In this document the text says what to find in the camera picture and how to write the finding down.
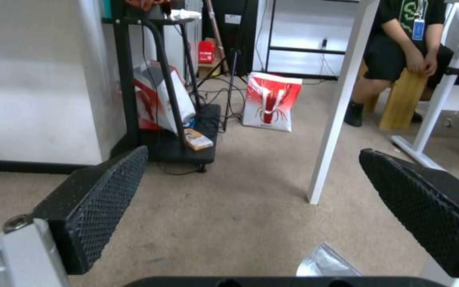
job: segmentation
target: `wooden pole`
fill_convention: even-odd
[[[208,16],[210,17],[210,22],[212,23],[212,29],[214,31],[214,36],[215,36],[215,41],[217,43],[217,47],[219,48],[221,59],[224,59],[222,66],[224,67],[224,71],[227,73],[230,69],[228,66],[228,61],[226,60],[226,53],[224,52],[224,46],[222,45],[221,34],[219,33],[219,27],[217,25],[217,20],[215,19],[214,6],[212,5],[212,0],[206,0],[205,2],[206,2],[206,9],[208,10]]]

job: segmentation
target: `black shirt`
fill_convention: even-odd
[[[411,37],[418,2],[418,0],[381,0],[372,33],[384,33],[381,25],[397,19],[406,34]],[[443,24],[446,19],[444,0],[423,0],[423,2],[425,7],[424,28],[426,29],[431,24]]]

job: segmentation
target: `white bag with red print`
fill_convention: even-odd
[[[170,66],[169,71],[175,89],[178,109],[180,110],[180,118],[182,123],[185,124],[196,115],[194,105],[177,69]],[[148,64],[142,64],[134,69],[133,75],[139,128],[158,130],[160,126],[160,128],[178,134],[160,64],[153,61],[148,62]]]
[[[301,88],[302,79],[251,73],[245,99],[244,125],[291,132],[290,111]]]

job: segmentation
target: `tripod stand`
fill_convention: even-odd
[[[242,60],[242,38],[243,38],[243,33],[244,33],[243,24],[246,23],[248,10],[249,10],[249,0],[245,0],[244,9],[242,11],[242,18],[241,18],[240,25],[237,31],[237,40],[235,41],[235,45],[231,49],[230,79],[229,79],[230,86],[228,87],[228,100],[226,102],[226,112],[224,113],[224,121],[222,122],[223,131],[226,131],[226,127],[228,125],[228,118],[229,118],[228,113],[230,112],[231,93],[233,92],[233,83],[235,82],[237,64],[239,63],[240,60]],[[215,72],[217,69],[219,69],[219,67],[221,67],[225,61],[226,61],[226,57],[222,58],[222,60],[208,73],[208,76],[206,76],[203,80],[199,82],[197,87],[199,88],[202,84],[204,84],[204,82],[209,80],[211,78],[212,73]],[[238,76],[238,78],[240,78],[242,82],[247,84],[247,81],[242,76]]]

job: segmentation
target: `black shelf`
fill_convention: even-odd
[[[327,81],[337,81],[336,76],[328,76],[328,75],[310,75],[306,73],[283,73],[283,72],[275,72],[275,71],[268,71],[273,75],[287,77],[287,78],[302,78],[302,79],[312,79],[312,80],[327,80]]]
[[[119,19],[120,23],[128,24],[128,25],[140,25],[138,21],[140,18],[137,17],[123,17]],[[181,20],[169,20],[169,19],[148,19],[150,22],[157,26],[172,26],[172,25],[181,25],[186,24],[189,22],[193,22],[195,19],[188,18],[188,19],[181,19]],[[117,24],[116,19],[114,18],[102,18],[102,23],[104,24]]]
[[[198,113],[197,124],[193,127],[214,142],[214,146],[202,151],[194,151],[190,147],[180,146],[178,137],[168,131],[158,132],[141,131],[140,140],[149,150],[149,160],[161,162],[182,162],[193,165],[207,165],[215,160],[215,148],[219,132],[219,105],[206,105]]]
[[[299,53],[316,53],[316,54],[334,54],[334,55],[344,55],[345,51],[335,51],[335,50],[326,50],[326,49],[303,49],[303,48],[293,48],[293,47],[277,47],[270,46],[270,51],[295,51]]]

